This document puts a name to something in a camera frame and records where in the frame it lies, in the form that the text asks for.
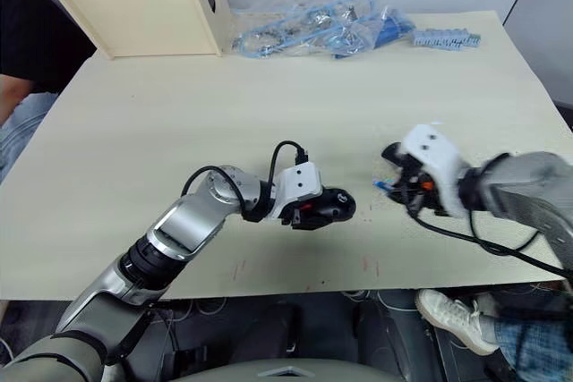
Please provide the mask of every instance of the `plastic bag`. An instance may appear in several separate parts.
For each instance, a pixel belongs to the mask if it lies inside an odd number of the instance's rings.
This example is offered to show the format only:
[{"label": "plastic bag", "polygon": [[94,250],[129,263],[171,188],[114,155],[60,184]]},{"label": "plastic bag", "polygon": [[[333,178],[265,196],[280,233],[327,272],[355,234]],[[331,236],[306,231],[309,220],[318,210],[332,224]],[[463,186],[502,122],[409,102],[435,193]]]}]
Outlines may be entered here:
[{"label": "plastic bag", "polygon": [[253,58],[316,53],[341,58],[373,50],[414,28],[388,0],[282,0],[235,12],[233,49]]}]

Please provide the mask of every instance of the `person's arm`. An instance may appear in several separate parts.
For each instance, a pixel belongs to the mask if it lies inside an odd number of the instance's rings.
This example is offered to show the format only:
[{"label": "person's arm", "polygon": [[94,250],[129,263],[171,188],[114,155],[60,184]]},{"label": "person's arm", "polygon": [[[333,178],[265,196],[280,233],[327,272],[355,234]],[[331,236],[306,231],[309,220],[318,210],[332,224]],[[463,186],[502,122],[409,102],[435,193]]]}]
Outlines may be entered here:
[{"label": "person's arm", "polygon": [[30,80],[0,74],[0,125],[12,114],[15,107],[32,91]]}]

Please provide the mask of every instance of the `table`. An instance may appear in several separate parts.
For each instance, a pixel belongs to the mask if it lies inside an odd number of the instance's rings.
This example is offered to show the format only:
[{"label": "table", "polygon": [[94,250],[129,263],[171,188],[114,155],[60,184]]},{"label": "table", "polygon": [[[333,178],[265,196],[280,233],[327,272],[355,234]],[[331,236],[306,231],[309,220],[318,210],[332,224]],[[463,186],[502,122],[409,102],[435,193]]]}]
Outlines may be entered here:
[{"label": "table", "polygon": [[[419,288],[554,279],[512,258],[421,229],[372,187],[393,177],[380,151],[437,122],[467,161],[503,151],[573,154],[573,137],[495,13],[414,15],[419,28],[469,28],[481,47],[401,41],[344,60],[237,55],[108,61],[79,70],[0,188],[0,298],[72,299],[174,201],[189,174],[232,164],[265,177],[275,144],[300,142],[355,217],[316,232],[238,216],[168,297]],[[279,167],[290,166],[291,155]],[[463,221],[434,223],[466,231]],[[478,217],[490,240],[528,229]],[[544,241],[530,250],[557,264]]]}]

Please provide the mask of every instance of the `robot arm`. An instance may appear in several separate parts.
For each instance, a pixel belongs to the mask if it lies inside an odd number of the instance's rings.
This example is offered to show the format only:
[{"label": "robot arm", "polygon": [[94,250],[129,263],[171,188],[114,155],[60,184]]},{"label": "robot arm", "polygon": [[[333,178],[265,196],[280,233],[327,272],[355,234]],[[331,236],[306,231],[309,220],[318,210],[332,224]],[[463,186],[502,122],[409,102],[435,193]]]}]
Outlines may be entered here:
[{"label": "robot arm", "polygon": [[382,157],[401,169],[389,196],[407,204],[410,215],[422,208],[455,217],[487,210],[542,233],[562,266],[573,270],[573,166],[562,158],[546,152],[504,154],[473,168],[428,125],[416,126]]},{"label": "robot arm", "polygon": [[208,166],[198,173],[203,171],[209,173],[197,191],[184,193],[109,265],[70,304],[56,333],[2,369],[2,380],[99,382],[103,365],[131,352],[153,319],[153,303],[229,215],[241,214],[252,222],[281,219],[294,229],[314,230],[346,221],[355,212],[352,196],[324,188],[319,170],[306,156],[271,184],[232,166]]}]

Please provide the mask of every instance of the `white sneaker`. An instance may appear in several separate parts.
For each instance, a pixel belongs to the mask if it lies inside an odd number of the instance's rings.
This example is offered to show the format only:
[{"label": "white sneaker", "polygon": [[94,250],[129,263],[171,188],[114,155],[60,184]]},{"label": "white sneaker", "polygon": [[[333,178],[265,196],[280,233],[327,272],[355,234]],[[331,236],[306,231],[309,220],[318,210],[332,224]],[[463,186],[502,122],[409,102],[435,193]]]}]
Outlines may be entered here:
[{"label": "white sneaker", "polygon": [[490,355],[499,348],[482,339],[480,311],[475,301],[475,309],[471,312],[461,301],[453,301],[438,291],[422,290],[415,296],[415,306],[430,324],[448,330],[472,352]]}]

